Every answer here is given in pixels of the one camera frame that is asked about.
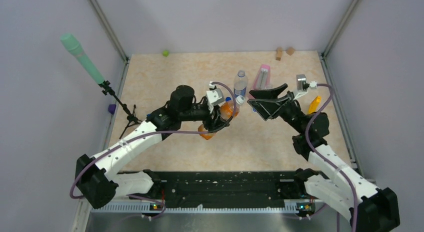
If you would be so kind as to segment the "clear bottle blue label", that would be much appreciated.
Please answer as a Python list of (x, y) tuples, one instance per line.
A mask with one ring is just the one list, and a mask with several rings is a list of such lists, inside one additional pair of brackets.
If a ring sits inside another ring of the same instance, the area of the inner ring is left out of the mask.
[(239, 70), (233, 82), (233, 93), (236, 97), (246, 96), (248, 86), (248, 78), (244, 70)]

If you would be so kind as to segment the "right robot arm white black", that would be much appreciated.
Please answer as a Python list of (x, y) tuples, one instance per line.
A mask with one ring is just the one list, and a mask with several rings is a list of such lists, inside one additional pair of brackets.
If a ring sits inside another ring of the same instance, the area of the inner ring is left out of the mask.
[(323, 201), (349, 221), (352, 231), (391, 231), (400, 224), (398, 198), (390, 188), (381, 189), (345, 163), (328, 145), (329, 119), (322, 109), (305, 114), (297, 98), (316, 82), (304, 83), (300, 91), (290, 92), (287, 84), (274, 89), (251, 90), (248, 104), (263, 120), (282, 118), (297, 135), (292, 138), (297, 154), (319, 168), (297, 173), (293, 191)]

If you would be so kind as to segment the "orange juice bottle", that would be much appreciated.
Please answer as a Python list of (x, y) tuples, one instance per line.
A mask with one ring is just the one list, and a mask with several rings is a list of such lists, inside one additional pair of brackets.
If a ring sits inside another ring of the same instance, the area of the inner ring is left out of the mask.
[[(220, 121), (226, 122), (231, 115), (234, 113), (234, 117), (236, 117), (240, 111), (240, 104), (238, 102), (234, 102), (232, 99), (226, 101), (220, 106)], [(204, 127), (204, 125), (200, 125), (198, 128), (199, 132), (206, 132), (209, 131)], [(200, 134), (201, 137), (203, 137), (206, 140), (209, 140), (213, 138), (216, 135), (215, 133), (207, 133), (207, 134)]]

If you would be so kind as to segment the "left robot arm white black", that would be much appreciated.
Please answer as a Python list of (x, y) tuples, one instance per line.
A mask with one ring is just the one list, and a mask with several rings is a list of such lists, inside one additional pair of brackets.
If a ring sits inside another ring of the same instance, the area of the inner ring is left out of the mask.
[(207, 133), (225, 128), (228, 123), (220, 121), (220, 104), (225, 101), (221, 88), (228, 87), (221, 82), (210, 82), (209, 89), (197, 102), (192, 87), (177, 86), (169, 100), (148, 114), (132, 133), (102, 152), (93, 156), (84, 154), (77, 159), (70, 197), (84, 198), (95, 209), (104, 207), (116, 197), (134, 193), (151, 199), (157, 197), (160, 185), (151, 175), (143, 171), (121, 174), (121, 169), (170, 135), (190, 134), (190, 131), (181, 130), (183, 122), (201, 121)]

